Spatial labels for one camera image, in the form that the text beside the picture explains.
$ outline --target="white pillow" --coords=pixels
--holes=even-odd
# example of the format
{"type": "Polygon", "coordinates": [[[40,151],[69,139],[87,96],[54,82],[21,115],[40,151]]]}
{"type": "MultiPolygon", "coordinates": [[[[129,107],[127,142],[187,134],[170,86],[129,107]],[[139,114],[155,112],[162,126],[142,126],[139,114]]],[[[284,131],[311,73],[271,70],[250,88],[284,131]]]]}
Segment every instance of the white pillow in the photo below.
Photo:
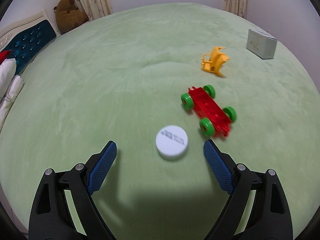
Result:
{"type": "Polygon", "coordinates": [[[11,102],[8,98],[4,97],[0,103],[0,131],[2,130],[2,126],[4,124],[4,120],[6,119],[13,102],[11,102]]]}
{"type": "Polygon", "coordinates": [[[5,97],[8,98],[11,102],[14,102],[23,85],[23,79],[19,75],[15,75],[7,89],[7,92],[5,93],[5,97]]]}
{"type": "Polygon", "coordinates": [[[16,72],[16,59],[5,59],[0,65],[0,100],[4,97],[11,80],[16,72]]]}

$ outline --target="blue gripper pad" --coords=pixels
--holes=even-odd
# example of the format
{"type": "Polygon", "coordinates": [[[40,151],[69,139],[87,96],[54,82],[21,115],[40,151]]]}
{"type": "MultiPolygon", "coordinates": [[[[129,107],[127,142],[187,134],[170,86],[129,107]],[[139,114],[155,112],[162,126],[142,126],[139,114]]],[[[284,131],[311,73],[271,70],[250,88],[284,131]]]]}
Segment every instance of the blue gripper pad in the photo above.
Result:
{"type": "Polygon", "coordinates": [[[98,191],[106,178],[111,165],[113,164],[117,156],[117,145],[112,142],[109,147],[102,154],[95,167],[92,169],[89,175],[89,181],[87,191],[92,195],[95,191],[98,191]]]}
{"type": "Polygon", "coordinates": [[[204,157],[207,159],[207,162],[213,171],[213,174],[215,175],[221,189],[228,192],[230,195],[233,193],[234,187],[232,184],[232,174],[228,167],[209,141],[204,143],[203,151],[204,157]]]}

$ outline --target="white headboard frame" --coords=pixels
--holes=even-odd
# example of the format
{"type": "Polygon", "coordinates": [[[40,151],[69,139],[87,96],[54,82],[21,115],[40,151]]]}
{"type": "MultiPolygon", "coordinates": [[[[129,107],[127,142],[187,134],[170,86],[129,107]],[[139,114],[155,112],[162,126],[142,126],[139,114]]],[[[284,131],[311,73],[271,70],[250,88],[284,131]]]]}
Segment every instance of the white headboard frame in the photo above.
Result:
{"type": "Polygon", "coordinates": [[[42,9],[39,13],[23,20],[14,22],[4,30],[0,31],[0,50],[2,50],[2,48],[4,48],[6,44],[8,44],[15,37],[15,35],[38,24],[39,22],[42,22],[43,20],[47,20],[50,23],[57,37],[60,36],[59,30],[50,21],[45,9],[42,9]]]}

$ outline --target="white bottle cap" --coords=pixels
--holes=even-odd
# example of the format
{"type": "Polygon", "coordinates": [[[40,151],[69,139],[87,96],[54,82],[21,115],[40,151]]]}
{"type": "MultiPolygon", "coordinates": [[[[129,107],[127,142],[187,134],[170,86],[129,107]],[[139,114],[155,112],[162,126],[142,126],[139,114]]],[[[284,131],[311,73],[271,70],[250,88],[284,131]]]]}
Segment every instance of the white bottle cap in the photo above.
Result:
{"type": "Polygon", "coordinates": [[[156,146],[163,158],[177,159],[188,147],[188,135],[181,127],[166,126],[158,132],[156,146]]]}

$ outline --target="silver screw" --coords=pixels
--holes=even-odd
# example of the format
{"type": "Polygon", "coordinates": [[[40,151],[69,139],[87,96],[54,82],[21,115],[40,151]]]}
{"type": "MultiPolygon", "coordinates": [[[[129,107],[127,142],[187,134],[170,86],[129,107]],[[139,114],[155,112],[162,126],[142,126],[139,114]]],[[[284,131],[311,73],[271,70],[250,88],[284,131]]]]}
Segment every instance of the silver screw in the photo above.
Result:
{"type": "Polygon", "coordinates": [[[80,171],[80,170],[83,169],[83,167],[84,167],[84,165],[83,165],[82,163],[79,163],[79,164],[77,164],[77,166],[76,166],[76,170],[77,170],[77,171],[80,171]]]}
{"type": "Polygon", "coordinates": [[[274,175],[276,174],[276,172],[275,172],[274,170],[268,170],[268,172],[269,172],[269,174],[270,174],[271,176],[274,176],[274,175]]]}
{"type": "Polygon", "coordinates": [[[241,170],[241,171],[245,170],[245,166],[243,164],[238,164],[237,168],[238,170],[241,170]]]}
{"type": "Polygon", "coordinates": [[[45,175],[50,175],[51,173],[52,173],[52,170],[51,170],[51,169],[47,169],[47,170],[44,172],[45,175]]]}

